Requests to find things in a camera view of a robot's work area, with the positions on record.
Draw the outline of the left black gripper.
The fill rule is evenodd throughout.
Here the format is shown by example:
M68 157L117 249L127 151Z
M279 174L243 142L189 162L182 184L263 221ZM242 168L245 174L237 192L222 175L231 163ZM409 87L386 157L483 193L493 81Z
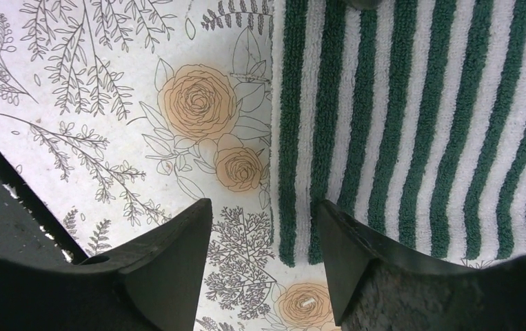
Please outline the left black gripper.
M343 0L349 7L356 10L374 10L383 0Z

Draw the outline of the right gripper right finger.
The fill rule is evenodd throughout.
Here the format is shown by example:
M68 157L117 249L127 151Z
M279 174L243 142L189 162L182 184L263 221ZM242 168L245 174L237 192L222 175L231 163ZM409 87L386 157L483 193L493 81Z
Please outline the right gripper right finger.
M316 227L342 330L526 330L526 255L483 269L413 250L328 200Z

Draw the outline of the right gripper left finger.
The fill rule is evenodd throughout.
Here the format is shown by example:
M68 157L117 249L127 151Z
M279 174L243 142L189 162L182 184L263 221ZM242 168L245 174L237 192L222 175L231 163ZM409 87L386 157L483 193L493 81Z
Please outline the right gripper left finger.
M0 330L191 330L212 220L212 202L200 199L79 265L0 257Z

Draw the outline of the green white striped towel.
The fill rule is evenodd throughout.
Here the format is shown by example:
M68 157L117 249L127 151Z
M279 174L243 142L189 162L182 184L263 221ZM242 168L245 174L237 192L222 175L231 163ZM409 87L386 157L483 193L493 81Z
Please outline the green white striped towel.
M324 199L447 261L526 254L526 1L276 1L279 258L322 261Z

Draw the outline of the floral table cloth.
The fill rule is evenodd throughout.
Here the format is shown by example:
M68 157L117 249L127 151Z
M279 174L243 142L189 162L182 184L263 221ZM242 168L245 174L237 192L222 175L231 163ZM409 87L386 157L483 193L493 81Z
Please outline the floral table cloth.
M279 259L273 1L0 1L0 151L88 256L200 198L195 330L334 330L320 267Z

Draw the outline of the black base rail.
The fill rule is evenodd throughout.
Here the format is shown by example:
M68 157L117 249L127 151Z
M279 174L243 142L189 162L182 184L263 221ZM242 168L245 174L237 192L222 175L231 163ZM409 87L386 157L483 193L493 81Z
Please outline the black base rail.
M1 153L0 257L37 266L79 264L87 259Z

